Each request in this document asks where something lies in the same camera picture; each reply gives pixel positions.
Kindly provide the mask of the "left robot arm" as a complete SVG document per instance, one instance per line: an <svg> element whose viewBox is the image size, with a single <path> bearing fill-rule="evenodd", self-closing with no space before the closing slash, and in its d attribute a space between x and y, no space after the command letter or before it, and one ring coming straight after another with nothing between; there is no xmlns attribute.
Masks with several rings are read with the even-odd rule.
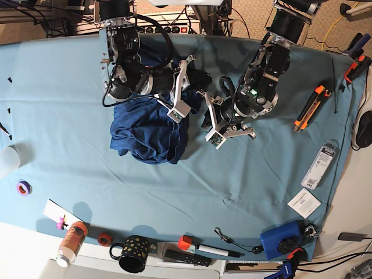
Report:
<svg viewBox="0 0 372 279"><path fill-rule="evenodd" d="M225 98L200 90L208 107L202 126L209 132L205 140L220 148L227 139L256 137L249 119L271 112L277 104L276 86L290 65L290 47L298 43L321 6L320 1L274 1L275 17L266 27L257 53L245 74L234 85L229 77L219 80Z"/></svg>

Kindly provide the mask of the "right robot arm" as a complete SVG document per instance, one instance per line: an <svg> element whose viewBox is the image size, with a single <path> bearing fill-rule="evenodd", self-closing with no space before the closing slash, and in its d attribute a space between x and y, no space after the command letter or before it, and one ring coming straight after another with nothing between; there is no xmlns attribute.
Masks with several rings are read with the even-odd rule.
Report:
<svg viewBox="0 0 372 279"><path fill-rule="evenodd" d="M195 55L174 65L174 45L166 30L154 19L139 15L134 1L95 1L94 20L102 25L100 39L105 46L101 66L104 72L105 96L111 96L115 105L136 99L154 99L167 109L167 115L180 122L191 111L182 99L185 90L203 92L212 83L212 77L195 69ZM153 24L163 36L167 56L154 66L142 63L139 50L140 35L137 21Z"/></svg>

